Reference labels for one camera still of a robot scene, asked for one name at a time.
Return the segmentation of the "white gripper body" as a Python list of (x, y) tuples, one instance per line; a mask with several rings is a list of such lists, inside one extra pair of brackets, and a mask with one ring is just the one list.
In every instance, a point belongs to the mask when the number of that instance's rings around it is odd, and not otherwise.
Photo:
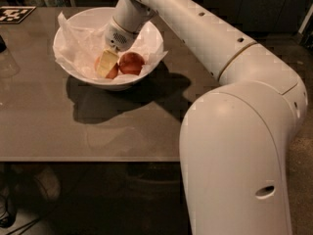
[(127, 29), (119, 25), (114, 18), (111, 18), (105, 27), (106, 44), (118, 52), (131, 48), (139, 35), (139, 29)]

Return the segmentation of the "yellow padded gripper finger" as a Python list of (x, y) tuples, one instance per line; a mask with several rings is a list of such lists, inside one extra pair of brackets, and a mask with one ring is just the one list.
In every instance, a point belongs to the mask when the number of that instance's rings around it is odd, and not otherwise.
[(108, 67), (113, 67), (115, 64), (118, 64), (118, 55), (113, 49), (106, 49), (99, 58)]

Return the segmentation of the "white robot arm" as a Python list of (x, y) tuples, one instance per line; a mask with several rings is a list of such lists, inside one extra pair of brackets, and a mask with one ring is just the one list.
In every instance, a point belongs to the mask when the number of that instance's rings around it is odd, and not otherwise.
[(186, 112), (180, 163), (193, 235), (292, 235), (286, 151), (306, 116), (300, 76), (192, 0), (119, 0), (118, 51), (158, 15), (218, 81)]

